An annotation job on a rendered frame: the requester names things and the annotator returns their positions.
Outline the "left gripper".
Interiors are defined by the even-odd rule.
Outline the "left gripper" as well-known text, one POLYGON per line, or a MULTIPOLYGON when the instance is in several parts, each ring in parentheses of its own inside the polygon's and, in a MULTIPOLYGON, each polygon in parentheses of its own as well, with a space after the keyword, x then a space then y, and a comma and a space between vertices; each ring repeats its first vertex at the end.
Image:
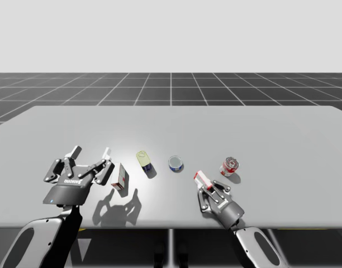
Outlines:
POLYGON ((107 184, 115 168, 111 161, 111 149, 107 147, 102 159, 96 164, 76 166, 75 160, 81 151, 80 146, 75 146, 70 153, 52 163, 44 181, 50 183, 58 179, 58 182, 50 189, 43 204, 57 205, 58 207, 83 205, 92 183, 107 184))

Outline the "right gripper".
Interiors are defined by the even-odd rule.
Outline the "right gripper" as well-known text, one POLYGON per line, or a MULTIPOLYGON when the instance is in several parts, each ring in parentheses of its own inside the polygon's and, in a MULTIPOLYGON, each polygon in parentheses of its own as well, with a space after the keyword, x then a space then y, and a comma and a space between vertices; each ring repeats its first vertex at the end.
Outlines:
POLYGON ((225 229, 232 229, 239 223, 244 210, 230 198, 231 187, 218 180, 212 181, 210 192, 202 186, 198 189, 198 202, 202 213, 212 212, 225 229))

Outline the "red and white carton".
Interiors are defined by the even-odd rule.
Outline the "red and white carton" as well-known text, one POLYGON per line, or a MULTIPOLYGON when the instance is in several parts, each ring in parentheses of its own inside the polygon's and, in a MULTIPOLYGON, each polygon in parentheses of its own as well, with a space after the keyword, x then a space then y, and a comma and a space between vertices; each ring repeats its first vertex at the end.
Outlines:
POLYGON ((204 188, 206 190, 210 190, 213 187, 212 181, 203 173, 202 170, 196 172, 194 182, 198 189, 204 188))
POLYGON ((116 190, 123 190, 125 187, 127 171, 121 163, 116 163, 111 176, 111 185, 116 190))

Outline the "red and white can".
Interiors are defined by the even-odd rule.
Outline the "red and white can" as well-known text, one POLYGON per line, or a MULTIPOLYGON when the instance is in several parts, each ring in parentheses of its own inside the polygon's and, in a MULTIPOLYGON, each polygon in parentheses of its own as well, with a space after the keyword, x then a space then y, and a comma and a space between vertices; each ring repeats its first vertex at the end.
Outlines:
POLYGON ((239 167, 239 162, 234 157, 227 157, 219 168, 220 173, 225 176, 231 176, 239 167))

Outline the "blue flat can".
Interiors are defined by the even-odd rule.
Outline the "blue flat can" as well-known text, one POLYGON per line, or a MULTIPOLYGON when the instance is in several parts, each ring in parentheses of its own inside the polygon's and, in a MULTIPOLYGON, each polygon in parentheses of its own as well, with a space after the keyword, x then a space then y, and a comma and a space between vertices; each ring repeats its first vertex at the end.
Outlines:
POLYGON ((169 168, 171 169, 171 171, 173 171, 173 172, 179 172, 183 169, 183 161, 177 155, 171 156, 169 158, 168 165, 169 165, 169 168))

